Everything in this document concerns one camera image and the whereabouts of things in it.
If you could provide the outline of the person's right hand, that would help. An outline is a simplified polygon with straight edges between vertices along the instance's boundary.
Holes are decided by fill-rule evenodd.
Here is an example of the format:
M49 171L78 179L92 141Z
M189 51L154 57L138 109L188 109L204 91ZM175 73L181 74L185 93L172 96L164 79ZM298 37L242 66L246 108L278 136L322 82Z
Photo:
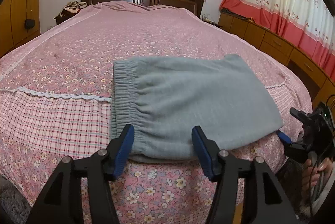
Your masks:
M329 158L325 158L318 168L313 168L312 161L307 159L302 172L302 198L307 198L309 196L309 188L314 187L317 184L322 173L324 174L324 185L326 185L332 175L333 168L334 162Z

